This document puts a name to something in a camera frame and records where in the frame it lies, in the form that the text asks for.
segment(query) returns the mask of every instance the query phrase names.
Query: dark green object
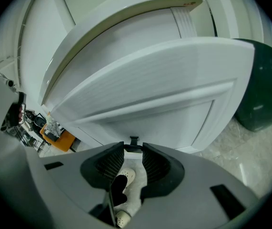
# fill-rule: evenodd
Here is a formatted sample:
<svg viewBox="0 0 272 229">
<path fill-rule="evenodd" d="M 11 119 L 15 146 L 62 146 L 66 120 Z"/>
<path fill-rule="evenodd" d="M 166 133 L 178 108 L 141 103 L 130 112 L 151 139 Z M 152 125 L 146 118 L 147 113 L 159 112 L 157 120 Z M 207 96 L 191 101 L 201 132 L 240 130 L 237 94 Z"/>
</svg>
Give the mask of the dark green object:
<svg viewBox="0 0 272 229">
<path fill-rule="evenodd" d="M 240 40 L 252 43 L 255 53 L 250 80 L 235 117 L 246 129 L 255 132 L 272 124 L 272 47 Z"/>
</svg>

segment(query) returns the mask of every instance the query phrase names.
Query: marble floor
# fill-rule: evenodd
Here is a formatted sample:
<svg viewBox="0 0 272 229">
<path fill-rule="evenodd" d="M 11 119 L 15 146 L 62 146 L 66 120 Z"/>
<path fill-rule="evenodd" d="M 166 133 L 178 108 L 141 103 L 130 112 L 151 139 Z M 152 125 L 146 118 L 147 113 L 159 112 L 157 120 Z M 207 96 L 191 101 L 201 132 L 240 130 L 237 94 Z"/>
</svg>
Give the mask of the marble floor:
<svg viewBox="0 0 272 229">
<path fill-rule="evenodd" d="M 77 140 L 72 147 L 83 151 L 91 147 Z M 45 145 L 41 157 L 67 154 Z M 234 118 L 204 151 L 193 155 L 208 159 L 234 175 L 261 198 L 272 190 L 272 126 L 259 132 L 250 132 Z M 135 181 L 126 189 L 128 202 L 115 207 L 133 216 L 141 206 L 141 188 L 146 185 L 146 172 L 140 159 L 125 159 L 122 168 L 136 171 Z"/>
</svg>

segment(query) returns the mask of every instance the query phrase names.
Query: cabinet door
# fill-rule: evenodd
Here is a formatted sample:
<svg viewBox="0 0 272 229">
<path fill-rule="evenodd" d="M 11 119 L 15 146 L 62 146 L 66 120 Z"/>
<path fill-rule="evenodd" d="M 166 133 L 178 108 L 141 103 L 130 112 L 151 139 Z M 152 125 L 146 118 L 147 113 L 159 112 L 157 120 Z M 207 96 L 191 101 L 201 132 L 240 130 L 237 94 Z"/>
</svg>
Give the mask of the cabinet door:
<svg viewBox="0 0 272 229">
<path fill-rule="evenodd" d="M 100 69 L 51 115 L 102 144 L 138 135 L 140 142 L 202 150 L 237 109 L 253 55 L 251 44 L 224 38 L 159 43 Z"/>
</svg>

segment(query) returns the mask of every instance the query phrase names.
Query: white shoe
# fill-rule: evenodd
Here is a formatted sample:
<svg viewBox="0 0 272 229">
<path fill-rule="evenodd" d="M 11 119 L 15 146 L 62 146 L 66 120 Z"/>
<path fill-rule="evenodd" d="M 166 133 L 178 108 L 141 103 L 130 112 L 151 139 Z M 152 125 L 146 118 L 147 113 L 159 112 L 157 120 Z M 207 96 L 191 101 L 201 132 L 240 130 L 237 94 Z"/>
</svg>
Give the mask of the white shoe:
<svg viewBox="0 0 272 229">
<path fill-rule="evenodd" d="M 117 225 L 120 228 L 125 227 L 129 223 L 129 221 L 131 220 L 130 215 L 123 210 L 119 211 L 117 213 L 116 217 L 117 217 Z"/>
<path fill-rule="evenodd" d="M 126 178 L 127 178 L 127 184 L 125 187 L 125 189 L 126 189 L 134 181 L 134 179 L 136 177 L 136 172 L 131 168 L 125 168 L 118 173 L 118 176 L 119 175 L 126 176 Z"/>
</svg>

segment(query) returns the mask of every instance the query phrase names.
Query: orange table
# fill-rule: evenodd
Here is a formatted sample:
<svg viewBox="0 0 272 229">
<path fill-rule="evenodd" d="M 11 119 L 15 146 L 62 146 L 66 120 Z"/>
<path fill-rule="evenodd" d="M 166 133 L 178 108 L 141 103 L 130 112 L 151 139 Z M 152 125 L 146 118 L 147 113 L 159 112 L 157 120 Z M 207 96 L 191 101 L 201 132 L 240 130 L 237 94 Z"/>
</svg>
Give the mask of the orange table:
<svg viewBox="0 0 272 229">
<path fill-rule="evenodd" d="M 56 140 L 56 142 L 53 142 L 50 138 L 48 138 L 46 135 L 44 135 L 44 131 L 45 131 L 45 127 L 47 124 L 45 124 L 43 126 L 43 128 L 40 130 L 40 134 L 42 135 L 42 137 L 50 144 L 52 144 L 54 147 L 57 147 L 58 149 L 67 152 L 69 150 L 69 148 L 71 147 L 75 136 L 73 136 L 72 134 L 70 134 L 68 131 L 64 131 L 60 138 L 58 140 Z"/>
</svg>

